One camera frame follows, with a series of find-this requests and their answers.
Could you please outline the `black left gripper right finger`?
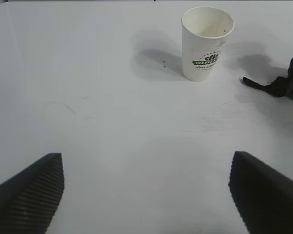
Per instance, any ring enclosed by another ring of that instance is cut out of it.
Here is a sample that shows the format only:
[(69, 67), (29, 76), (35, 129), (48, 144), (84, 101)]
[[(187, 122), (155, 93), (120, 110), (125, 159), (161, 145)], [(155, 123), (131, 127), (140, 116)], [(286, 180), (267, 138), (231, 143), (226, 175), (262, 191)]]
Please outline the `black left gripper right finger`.
[(251, 234), (293, 234), (293, 180), (247, 152), (234, 153), (231, 197)]

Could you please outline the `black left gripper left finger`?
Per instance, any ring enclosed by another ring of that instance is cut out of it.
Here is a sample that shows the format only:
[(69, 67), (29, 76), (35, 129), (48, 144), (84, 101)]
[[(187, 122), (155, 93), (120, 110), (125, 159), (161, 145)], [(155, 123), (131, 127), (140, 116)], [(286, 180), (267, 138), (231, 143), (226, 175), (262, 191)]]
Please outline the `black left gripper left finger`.
[(44, 234), (64, 192), (60, 153), (46, 154), (0, 184), (0, 234)]

